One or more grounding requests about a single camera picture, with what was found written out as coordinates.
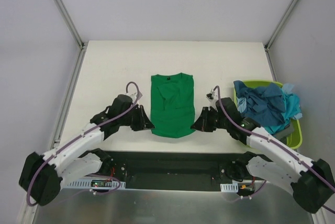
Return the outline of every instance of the metal frame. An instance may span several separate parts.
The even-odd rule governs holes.
[[[83,49],[84,47],[84,42],[81,39],[74,23],[73,20],[68,12],[68,10],[66,9],[64,3],[62,0],[54,0],[59,12],[61,13],[62,17],[64,18],[64,21],[67,25],[67,27],[69,28],[74,40],[76,41],[76,43],[78,44],[80,49]]]
[[[286,11],[284,12],[284,14],[282,16],[280,22],[276,26],[272,35],[270,36],[270,39],[269,39],[268,43],[265,45],[265,50],[267,52],[269,51],[270,47],[273,45],[273,43],[276,40],[276,38],[278,37],[279,33],[281,32],[281,30],[285,26],[288,18],[292,14],[292,12],[293,12],[294,8],[297,6],[298,2],[299,2],[299,0],[291,0],[290,4],[288,5]]]
[[[71,80],[70,80],[68,88],[66,90],[66,95],[65,95],[64,101],[63,101],[62,106],[61,106],[60,114],[58,116],[58,121],[57,121],[55,130],[54,130],[54,133],[52,135],[52,138],[51,138],[51,143],[49,145],[50,149],[54,148],[56,145],[59,144],[59,140],[60,140],[60,137],[62,135],[64,124],[65,124],[65,121],[66,121],[66,116],[67,116],[69,108],[70,108],[72,96],[73,96],[75,86],[76,86],[76,83],[77,83],[77,80],[78,80],[78,77],[79,77],[80,69],[81,69],[81,66],[82,66],[82,63],[83,63],[83,59],[84,59],[85,52],[86,52],[86,47],[87,47],[87,44],[83,42],[81,36],[79,35],[78,30],[76,29],[76,26],[74,25],[73,20],[70,16],[68,10],[66,9],[63,1],[62,0],[54,0],[54,2],[56,4],[59,12],[62,15],[62,17],[64,19],[64,22],[66,23],[67,27],[69,28],[76,44],[80,48],[80,53],[77,57],[75,68],[73,70]],[[284,15],[282,16],[280,22],[278,23],[274,32],[272,33],[268,43],[265,45],[266,57],[267,57],[267,60],[269,62],[269,66],[270,66],[270,69],[271,69],[273,80],[275,80],[275,81],[277,81],[277,76],[276,76],[275,70],[274,70],[272,62],[271,62],[271,57],[269,55],[269,49],[273,45],[273,43],[275,42],[276,38],[280,34],[283,27],[285,26],[288,18],[290,17],[292,12],[294,11],[294,8],[296,7],[298,2],[299,2],[299,0],[291,0],[289,6],[287,7],[286,11],[284,12]],[[31,224],[34,221],[34,216],[35,216],[37,210],[38,210],[37,206],[28,207],[26,202],[24,202],[24,204],[21,208],[20,214],[19,214],[18,223],[25,223],[25,224],[29,223],[29,224]],[[317,224],[326,223],[325,212],[323,210],[321,210],[316,215],[313,215],[313,220]]]
[[[62,106],[61,106],[61,111],[60,111],[60,114],[59,114],[58,119],[57,119],[57,125],[56,125],[55,130],[52,134],[51,143],[49,145],[50,149],[56,147],[55,145],[58,145],[59,142],[60,142],[62,132],[63,132],[63,129],[64,129],[64,125],[65,125],[65,121],[66,121],[66,117],[68,116],[68,112],[69,112],[69,109],[70,109],[71,100],[72,100],[72,97],[73,97],[75,86],[76,86],[78,78],[79,78],[80,69],[81,69],[83,61],[84,61],[86,48],[87,48],[87,43],[85,43],[84,46],[83,46],[83,49],[80,50],[79,55],[77,57],[75,67],[72,71],[71,79],[70,79],[68,88],[66,89],[65,98],[64,98],[64,101],[63,101]]]
[[[92,182],[95,181],[101,181],[101,178],[81,178],[79,180],[76,180],[74,182],[71,182],[69,185],[64,186],[63,189],[94,189],[92,186]],[[110,182],[105,182],[106,187],[99,187],[100,190],[110,190],[113,188],[116,188],[118,186],[118,182],[116,181],[110,181]],[[121,186],[119,189],[126,189],[126,182],[121,181]]]
[[[172,153],[172,152],[128,152],[106,151],[113,157],[112,167],[125,189],[149,189],[169,191],[220,192],[221,185],[231,185],[228,172],[236,161],[245,160],[244,153]],[[258,155],[262,160],[267,157]],[[243,183],[251,182],[253,177],[246,175]],[[90,188],[78,181],[70,187]]]

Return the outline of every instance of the teal cloth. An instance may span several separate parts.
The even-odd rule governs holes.
[[[285,123],[280,126],[267,126],[264,127],[268,133],[274,134],[276,132],[284,130],[284,128],[289,125],[290,118],[294,118],[297,114],[301,114],[301,109],[299,106],[300,99],[296,94],[290,93],[286,94],[283,92],[283,101],[285,104],[286,112],[282,113]]]
[[[290,118],[302,117],[299,97],[292,93],[293,84],[279,88],[274,83],[255,89],[246,87],[242,81],[234,81],[238,111],[243,117],[250,117],[270,134],[282,131]]]

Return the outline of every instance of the metal floor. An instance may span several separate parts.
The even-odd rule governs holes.
[[[227,201],[236,194],[219,192],[180,192],[118,190],[105,196],[64,189],[49,205],[39,207],[35,224],[308,224],[311,214],[301,209],[293,197],[267,184],[252,200]]]

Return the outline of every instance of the cable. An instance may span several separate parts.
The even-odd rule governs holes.
[[[112,168],[110,169],[110,176],[109,176],[109,177],[113,177],[113,176],[114,176],[114,173],[115,173],[115,169],[114,169],[114,167],[112,167]]]
[[[121,187],[121,181],[119,181],[117,178],[114,178],[114,177],[111,177],[111,176],[97,175],[97,174],[89,174],[89,176],[109,178],[109,180],[107,180],[107,181],[114,180],[114,181],[116,181],[116,182],[118,183],[117,187],[115,187],[115,188],[109,190],[109,191],[106,192],[106,193],[100,193],[100,192],[95,191],[95,194],[97,194],[97,195],[104,195],[104,194],[107,194],[107,193],[110,194],[110,193],[116,191],[117,189],[119,189],[119,188]],[[77,192],[77,193],[71,195],[69,198],[60,200],[59,202],[56,202],[56,203],[54,203],[53,205],[55,206],[55,205],[61,204],[61,203],[65,202],[65,201],[68,201],[69,199],[72,199],[73,197],[77,196],[78,194],[81,194],[81,193],[83,193],[83,192],[90,192],[90,191],[91,191],[90,189],[83,189],[83,190],[80,190],[79,192]]]
[[[248,134],[251,134],[251,135],[255,135],[259,138],[262,138],[268,142],[271,142],[273,144],[275,144],[277,147],[279,147],[280,149],[282,149],[283,151],[285,151],[287,154],[289,154],[291,157],[293,157],[296,161],[298,161],[300,164],[302,164],[304,167],[306,167],[308,170],[310,170],[315,176],[318,177],[318,179],[320,179],[323,183],[325,183],[334,193],[335,193],[335,187],[333,187],[328,181],[326,181],[320,174],[318,174],[313,168],[311,168],[308,164],[306,164],[306,162],[302,161],[299,159],[298,156],[296,156],[291,150],[287,149],[286,147],[282,146],[281,144],[277,143],[276,141],[274,141],[273,139],[270,139],[266,136],[263,136],[261,134],[258,134],[256,132],[252,132],[252,131],[249,131],[249,130],[246,130],[244,129],[243,127],[239,126],[237,123],[235,123],[228,115],[228,113],[226,112],[223,104],[222,104],[222,101],[221,101],[221,96],[220,96],[220,87],[217,85],[214,87],[213,91],[215,91],[217,89],[218,91],[218,99],[219,99],[219,104],[220,104],[220,107],[222,109],[222,111],[224,112],[225,116],[228,118],[228,120],[236,127],[238,128],[239,130],[241,131],[244,131]]]
[[[252,188],[255,189],[255,180],[256,180],[256,178],[254,176],[252,176],[252,182],[248,186],[252,186]]]
[[[323,208],[326,209],[326,210],[328,210],[328,211],[330,211],[332,214],[335,214],[335,211],[333,209],[331,209],[331,208],[329,208],[329,207],[327,207],[325,205],[323,205]]]
[[[134,108],[134,106],[136,105],[136,103],[138,102],[138,100],[139,100],[139,95],[140,95],[140,89],[139,89],[138,85],[137,85],[135,82],[129,82],[129,83],[127,84],[127,86],[126,86],[126,92],[128,92],[128,86],[129,86],[130,84],[135,85],[136,90],[137,90],[137,97],[136,97],[134,103],[133,103],[127,110],[125,110],[123,113],[121,113],[120,115],[118,115],[118,116],[116,116],[116,117],[114,117],[114,118],[111,118],[111,119],[109,119],[109,120],[107,120],[107,121],[105,121],[105,122],[103,122],[103,123],[101,123],[101,124],[99,124],[99,125],[97,125],[97,126],[95,126],[95,127],[92,127],[91,129],[85,131],[83,135],[78,135],[77,137],[75,137],[74,139],[72,139],[71,141],[69,141],[68,143],[66,143],[64,146],[62,146],[60,149],[58,149],[57,152],[56,152],[56,156],[57,156],[57,154],[59,154],[60,152],[62,152],[64,149],[66,149],[67,147],[69,147],[70,145],[72,145],[74,142],[76,142],[78,139],[81,139],[84,135],[86,135],[86,134],[90,133],[91,131],[94,131],[95,129],[97,129],[97,128],[99,128],[99,127],[105,125],[105,124],[108,124],[108,123],[110,123],[110,122],[112,122],[112,121],[114,121],[114,120],[116,120],[116,119],[118,119],[118,118],[124,116],[124,115],[127,114],[128,112],[130,112],[130,111]],[[30,181],[30,184],[29,184],[29,186],[28,186],[28,190],[27,190],[26,201],[27,201],[27,205],[28,205],[28,206],[33,207],[33,206],[35,206],[35,205],[37,204],[37,202],[35,202],[35,203],[31,203],[31,201],[30,201],[31,189],[32,189],[32,186],[33,186],[33,184],[34,184],[36,178],[37,178],[37,175],[38,175],[38,174],[41,172],[41,170],[42,170],[42,169],[49,163],[49,161],[51,161],[51,160],[52,160],[53,158],[55,158],[56,156],[52,155],[52,156],[50,156],[48,159],[46,159],[46,160],[41,164],[41,166],[36,170],[35,174],[33,175],[32,179],[31,179],[31,181]]]
[[[225,199],[224,197],[223,197],[223,198],[224,198],[225,201],[227,201],[227,202],[229,202],[229,203],[235,203],[235,202],[237,202],[237,201],[239,201],[239,200],[241,200],[241,199],[251,199],[252,197],[256,196],[261,190],[263,190],[263,188],[264,188],[265,185],[266,185],[266,182],[267,182],[267,181],[264,181],[263,184],[260,186],[260,188],[258,188],[252,195],[239,197],[239,198],[236,198],[236,199],[234,199],[234,200],[227,200],[227,199]]]

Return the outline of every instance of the green t-shirt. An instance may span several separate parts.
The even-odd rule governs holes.
[[[151,76],[152,133],[180,138],[194,132],[193,76],[179,73],[172,76]]]

